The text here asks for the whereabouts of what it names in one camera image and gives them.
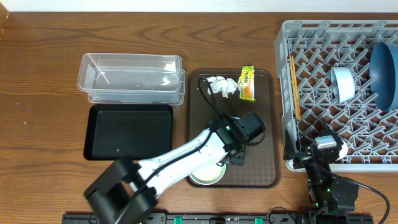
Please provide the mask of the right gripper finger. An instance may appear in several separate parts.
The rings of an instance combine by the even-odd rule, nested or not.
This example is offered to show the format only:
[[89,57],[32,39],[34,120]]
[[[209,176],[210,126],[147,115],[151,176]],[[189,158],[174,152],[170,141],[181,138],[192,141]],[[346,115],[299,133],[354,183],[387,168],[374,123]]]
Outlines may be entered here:
[[284,143],[284,155],[283,160],[289,161],[294,158],[295,155],[295,143],[292,142],[288,129],[285,130],[285,143]]
[[342,140],[339,135],[337,135],[337,133],[334,132],[334,130],[332,130],[324,121],[322,122],[322,128],[322,136],[331,136],[336,141],[337,145],[342,145]]

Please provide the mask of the pink white cup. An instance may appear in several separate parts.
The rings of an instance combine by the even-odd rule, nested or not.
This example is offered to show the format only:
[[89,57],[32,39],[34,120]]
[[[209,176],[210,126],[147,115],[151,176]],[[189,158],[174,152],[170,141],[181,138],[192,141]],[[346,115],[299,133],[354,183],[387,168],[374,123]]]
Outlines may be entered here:
[[347,154],[348,154],[348,146],[345,142],[343,142],[343,145],[341,146],[341,149],[339,152],[339,158],[337,158],[337,160],[344,158]]

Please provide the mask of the light blue small bowl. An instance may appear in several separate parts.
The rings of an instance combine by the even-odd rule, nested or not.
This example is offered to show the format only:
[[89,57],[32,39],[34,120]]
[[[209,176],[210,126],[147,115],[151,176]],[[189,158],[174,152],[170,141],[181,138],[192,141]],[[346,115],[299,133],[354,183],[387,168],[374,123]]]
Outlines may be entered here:
[[332,67],[331,82],[332,84],[336,83],[333,93],[338,97],[339,103],[344,103],[354,97],[354,78],[349,68]]

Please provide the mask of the white tissue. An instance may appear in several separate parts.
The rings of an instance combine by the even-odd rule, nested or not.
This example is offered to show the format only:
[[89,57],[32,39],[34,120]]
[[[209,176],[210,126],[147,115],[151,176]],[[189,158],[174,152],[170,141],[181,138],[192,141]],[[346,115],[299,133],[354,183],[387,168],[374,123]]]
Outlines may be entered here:
[[211,88],[207,90],[208,94],[221,93],[224,98],[229,98],[237,89],[238,84],[232,78],[225,78],[222,76],[208,77],[207,78]]

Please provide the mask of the mint green rice bowl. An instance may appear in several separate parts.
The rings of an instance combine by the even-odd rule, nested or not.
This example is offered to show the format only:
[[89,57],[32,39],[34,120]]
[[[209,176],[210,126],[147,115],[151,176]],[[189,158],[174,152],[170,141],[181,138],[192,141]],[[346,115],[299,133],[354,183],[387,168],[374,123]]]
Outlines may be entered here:
[[213,164],[192,172],[189,177],[197,184],[212,185],[222,179],[227,165]]

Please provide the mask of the dark blue plate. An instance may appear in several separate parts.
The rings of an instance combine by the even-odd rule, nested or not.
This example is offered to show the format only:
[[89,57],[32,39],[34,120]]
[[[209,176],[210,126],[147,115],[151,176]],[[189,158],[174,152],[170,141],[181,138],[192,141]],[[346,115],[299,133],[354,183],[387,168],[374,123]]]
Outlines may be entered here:
[[380,42],[371,54],[371,92],[377,93],[374,100],[382,111],[397,109],[397,44]]

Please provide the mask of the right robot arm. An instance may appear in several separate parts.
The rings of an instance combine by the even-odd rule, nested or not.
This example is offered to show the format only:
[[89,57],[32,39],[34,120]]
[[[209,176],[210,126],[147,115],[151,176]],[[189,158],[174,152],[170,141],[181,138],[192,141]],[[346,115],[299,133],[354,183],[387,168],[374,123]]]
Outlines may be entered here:
[[296,151],[295,142],[284,132],[283,159],[294,169],[305,169],[308,176],[308,197],[316,207],[300,217],[298,223],[348,223],[348,213],[355,210],[358,186],[335,177],[330,164],[346,155],[345,142],[325,123],[314,142]]

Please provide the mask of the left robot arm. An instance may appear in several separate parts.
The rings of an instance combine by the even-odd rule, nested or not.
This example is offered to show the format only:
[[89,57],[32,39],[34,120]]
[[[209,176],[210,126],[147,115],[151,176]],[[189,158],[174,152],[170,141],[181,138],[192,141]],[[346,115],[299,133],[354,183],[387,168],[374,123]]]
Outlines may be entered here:
[[188,143],[161,156],[114,161],[84,192],[100,223],[140,223],[159,197],[192,172],[239,154],[265,131],[258,115],[224,116]]

